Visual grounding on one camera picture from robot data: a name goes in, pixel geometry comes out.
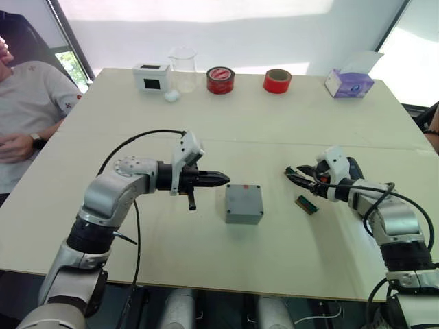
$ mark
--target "purple tissue box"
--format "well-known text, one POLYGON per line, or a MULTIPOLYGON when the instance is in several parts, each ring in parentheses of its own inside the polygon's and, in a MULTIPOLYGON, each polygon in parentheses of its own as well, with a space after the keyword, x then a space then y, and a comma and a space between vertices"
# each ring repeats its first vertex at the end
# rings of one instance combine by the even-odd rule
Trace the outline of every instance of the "purple tissue box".
POLYGON ((364 73, 343 73, 333 69, 324 85, 332 97, 354 97, 360 98, 369 91, 374 81, 368 74, 364 73))

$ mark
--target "white t-shirt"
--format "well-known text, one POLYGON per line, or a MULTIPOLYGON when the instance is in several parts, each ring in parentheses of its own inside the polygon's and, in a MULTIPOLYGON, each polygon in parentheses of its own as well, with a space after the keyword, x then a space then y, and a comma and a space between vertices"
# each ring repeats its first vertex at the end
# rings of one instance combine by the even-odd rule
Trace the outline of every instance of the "white t-shirt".
MULTIPOLYGON (((0 82, 0 135, 31 134, 65 118, 82 94, 64 74, 43 62, 26 62, 0 82)), ((0 163, 0 193, 10 193, 37 156, 0 163)))

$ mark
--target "white electronic device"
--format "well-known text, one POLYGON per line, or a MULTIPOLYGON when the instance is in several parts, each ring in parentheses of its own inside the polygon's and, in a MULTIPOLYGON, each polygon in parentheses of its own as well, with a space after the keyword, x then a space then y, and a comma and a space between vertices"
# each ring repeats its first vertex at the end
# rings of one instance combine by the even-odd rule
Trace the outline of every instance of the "white electronic device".
POLYGON ((132 74, 139 90, 165 93, 171 90, 171 68, 167 64, 137 64, 132 74))

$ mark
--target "gray plastic box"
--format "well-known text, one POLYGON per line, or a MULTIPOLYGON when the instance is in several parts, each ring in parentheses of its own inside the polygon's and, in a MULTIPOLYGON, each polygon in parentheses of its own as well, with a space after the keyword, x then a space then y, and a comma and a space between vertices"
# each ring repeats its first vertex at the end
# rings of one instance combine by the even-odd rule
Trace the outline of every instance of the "gray plastic box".
POLYGON ((258 224, 262 216, 262 192, 259 185, 227 185, 226 223, 258 224))

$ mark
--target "floor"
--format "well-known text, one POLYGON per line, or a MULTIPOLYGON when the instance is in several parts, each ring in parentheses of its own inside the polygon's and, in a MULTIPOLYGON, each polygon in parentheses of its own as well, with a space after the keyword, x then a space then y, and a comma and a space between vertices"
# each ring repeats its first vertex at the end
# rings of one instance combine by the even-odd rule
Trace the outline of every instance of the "floor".
MULTIPOLYGON (((15 328, 14 324, 6 322, 4 315, 22 319, 36 307, 38 289, 42 281, 43 277, 40 276, 3 273, 0 277, 0 313, 3 314, 3 318, 0 317, 0 328, 15 328)), ((156 328, 171 290, 164 287, 138 288, 133 298, 133 306, 122 328, 156 328)), ((88 329, 114 328, 128 293, 128 286, 107 284, 99 311, 87 319, 88 329)), ((254 301, 254 296, 221 291, 198 291, 197 296, 197 316, 201 317, 202 314, 202 319, 197 321, 197 329, 256 328, 252 323, 255 319, 254 305, 243 302, 254 301)), ((361 302, 321 301, 320 304, 319 301, 305 298, 285 298, 283 301, 293 321, 313 315, 312 308, 315 311, 322 308, 323 311, 323 307, 327 307, 327 314, 336 314, 339 307, 342 307, 339 317, 331 320, 303 321, 296 325, 298 329, 360 328, 364 324, 364 303, 361 302)))

